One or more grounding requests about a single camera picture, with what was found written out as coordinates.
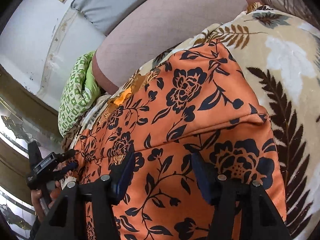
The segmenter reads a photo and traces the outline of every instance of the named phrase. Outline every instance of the black metal clamp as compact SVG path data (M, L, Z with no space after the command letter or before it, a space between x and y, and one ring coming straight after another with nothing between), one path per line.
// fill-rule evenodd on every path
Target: black metal clamp
M112 166L109 175L102 175L95 182L69 182L42 222L35 240L86 240L85 202L92 202L96 239L119 240L112 205L124 198L134 166L134 153L130 153L120 165Z
M191 161L202 197L215 206L208 240L231 239L238 201L242 212L239 240L291 240L278 210L259 181L243 184L218 175L200 153L193 153Z
M54 171L59 163L62 163L73 156L75 150L69 150L62 154L50 153L46 158L42 159L36 141L28 144L29 166L30 173L27 175L27 186L31 190L40 189L42 191L42 198L40 199L41 206L45 214L48 214L51 203L50 192L47 188L47 183L50 181L60 180L67 174L68 171L77 168L77 163L70 163L60 171Z

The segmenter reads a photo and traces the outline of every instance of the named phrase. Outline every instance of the hand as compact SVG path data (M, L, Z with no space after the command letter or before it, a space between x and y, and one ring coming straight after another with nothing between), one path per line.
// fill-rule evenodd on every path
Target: hand
M56 181L55 182L56 187L51 193L50 193L50 197L52 199L52 202L49 204L49 208L51 208L54 204L54 201L58 198L58 196L61 193L61 185L60 182ZM42 192L41 190L31 190L31 201L32 204L35 208L36 214L38 216L38 219L40 222L42 222L44 220L44 212L42 210L41 204L40 204L40 198L42 197Z

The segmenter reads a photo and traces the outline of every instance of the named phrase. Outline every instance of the pink fabric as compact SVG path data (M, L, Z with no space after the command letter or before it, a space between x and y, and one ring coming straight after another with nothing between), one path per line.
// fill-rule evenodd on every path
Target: pink fabric
M148 0L127 16L96 52L93 73L107 92L120 87L144 63L213 23L233 20L260 0Z

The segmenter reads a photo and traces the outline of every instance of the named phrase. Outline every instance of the white wall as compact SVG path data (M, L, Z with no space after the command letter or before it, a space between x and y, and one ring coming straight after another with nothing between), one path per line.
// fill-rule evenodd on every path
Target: white wall
M58 110L63 88L77 59L96 50L105 36L80 13L69 8L53 37L44 64L41 88L36 94Z
M58 0L23 0L0 36L0 64L33 94L40 90L52 37L72 1L67 0L63 4ZM54 97L54 105L47 103L57 109L56 98L60 96Z

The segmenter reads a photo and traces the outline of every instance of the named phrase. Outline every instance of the green patterned fabric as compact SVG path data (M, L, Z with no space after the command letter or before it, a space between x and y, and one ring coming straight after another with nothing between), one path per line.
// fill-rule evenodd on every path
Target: green patterned fabric
M79 57L63 89L58 115L58 127L62 136L65 136L100 95L100 88L92 75L92 67L89 67L94 53L92 51Z

